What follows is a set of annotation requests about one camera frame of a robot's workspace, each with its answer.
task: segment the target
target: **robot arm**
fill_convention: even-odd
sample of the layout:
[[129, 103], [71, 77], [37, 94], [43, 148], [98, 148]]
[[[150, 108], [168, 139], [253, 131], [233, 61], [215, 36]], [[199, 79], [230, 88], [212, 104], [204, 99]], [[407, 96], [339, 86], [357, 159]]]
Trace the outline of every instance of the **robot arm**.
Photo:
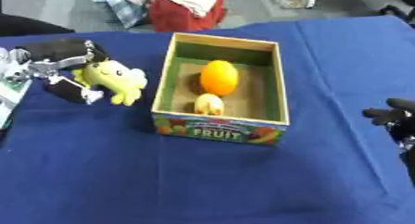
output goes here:
[[0, 49], [0, 80], [18, 86], [33, 78], [41, 79], [49, 93], [71, 102], [90, 105], [102, 98], [103, 93], [59, 76], [59, 71], [84, 68], [90, 62], [106, 59], [108, 55], [99, 45], [82, 39], [56, 39], [25, 44], [11, 51]]

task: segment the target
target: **hand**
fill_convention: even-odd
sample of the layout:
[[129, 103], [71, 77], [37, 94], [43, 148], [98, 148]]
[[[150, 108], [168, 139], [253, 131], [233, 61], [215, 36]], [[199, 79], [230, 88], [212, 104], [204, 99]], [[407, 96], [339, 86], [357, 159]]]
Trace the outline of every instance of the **hand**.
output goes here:
[[392, 109], [370, 108], [363, 110], [363, 116], [372, 118], [374, 125], [384, 125], [391, 137], [399, 144], [403, 153], [402, 161], [407, 165], [409, 175], [415, 184], [415, 102], [390, 98], [386, 103]]

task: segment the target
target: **table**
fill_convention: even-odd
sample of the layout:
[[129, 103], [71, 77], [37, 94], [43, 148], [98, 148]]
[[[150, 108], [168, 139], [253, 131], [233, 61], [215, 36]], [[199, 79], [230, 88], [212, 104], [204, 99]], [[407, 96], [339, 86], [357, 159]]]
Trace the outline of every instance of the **table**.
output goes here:
[[[0, 150], [0, 223], [411, 223], [398, 150], [361, 109], [414, 98], [415, 33], [392, 17], [259, 23], [207, 34], [280, 43], [292, 125], [279, 147], [154, 133], [170, 33], [97, 32], [149, 77], [132, 107], [34, 83]], [[12, 47], [53, 37], [1, 38]]]

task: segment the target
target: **orange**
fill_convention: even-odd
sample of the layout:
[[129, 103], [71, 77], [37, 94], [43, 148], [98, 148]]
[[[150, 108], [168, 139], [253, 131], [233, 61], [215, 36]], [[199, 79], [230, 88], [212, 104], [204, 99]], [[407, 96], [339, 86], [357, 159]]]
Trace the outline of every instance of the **orange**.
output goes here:
[[238, 84], [238, 71], [233, 64], [214, 60], [202, 68], [200, 83], [207, 93], [227, 95], [235, 90]]

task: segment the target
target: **box label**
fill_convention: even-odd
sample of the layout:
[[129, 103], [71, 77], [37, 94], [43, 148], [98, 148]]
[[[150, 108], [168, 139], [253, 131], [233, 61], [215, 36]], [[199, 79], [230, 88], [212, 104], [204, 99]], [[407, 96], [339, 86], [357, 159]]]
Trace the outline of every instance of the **box label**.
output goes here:
[[223, 119], [194, 119], [154, 116], [157, 132], [167, 135], [210, 139], [225, 142], [275, 145], [283, 128], [261, 126], [253, 122], [240, 123]]

